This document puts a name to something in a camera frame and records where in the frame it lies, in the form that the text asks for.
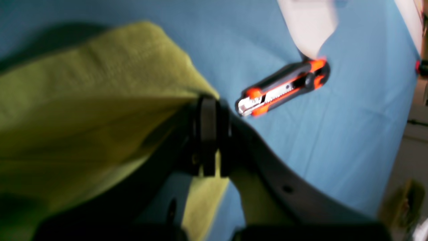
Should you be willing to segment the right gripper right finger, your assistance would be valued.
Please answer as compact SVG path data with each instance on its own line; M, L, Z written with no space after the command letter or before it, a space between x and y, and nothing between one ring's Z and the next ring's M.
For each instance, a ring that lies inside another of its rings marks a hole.
M220 175L240 194L237 241L390 241L379 221L336 202L278 158L258 133L217 103Z

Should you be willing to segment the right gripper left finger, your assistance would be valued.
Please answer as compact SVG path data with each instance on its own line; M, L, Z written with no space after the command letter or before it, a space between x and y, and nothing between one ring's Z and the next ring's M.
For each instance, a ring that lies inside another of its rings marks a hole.
M83 204L48 218L35 241L187 241L175 222L177 198L167 202L161 223L138 221L175 171L216 174L218 101L201 97L180 111L178 124L149 159L123 181Z

